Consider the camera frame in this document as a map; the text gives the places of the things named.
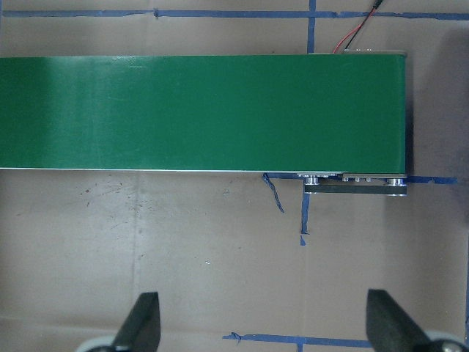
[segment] cable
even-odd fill
[[[378,9],[378,7],[381,5],[381,3],[383,2],[383,0],[376,0],[374,2],[374,5],[372,7],[372,9],[370,10],[370,12],[368,12],[368,15],[365,17],[365,19],[363,20],[362,23],[360,23],[358,26],[356,26],[354,29],[352,29],[350,32],[347,33],[347,35],[345,35],[345,37],[343,37],[340,42],[336,45],[336,47],[334,48],[333,50],[333,53],[336,54],[337,51],[339,50],[339,48],[341,47],[341,45],[345,42],[345,40],[347,40],[348,37],[350,37],[351,35],[353,35],[353,37],[349,40],[347,46],[345,46],[345,49],[344,50],[347,50],[350,46],[350,44],[352,43],[352,41],[355,39],[355,37],[357,36],[357,34],[359,33],[359,31],[362,29],[362,27],[364,26],[364,24],[368,21],[368,19],[370,17],[373,16],[373,14],[376,12],[376,10]]]

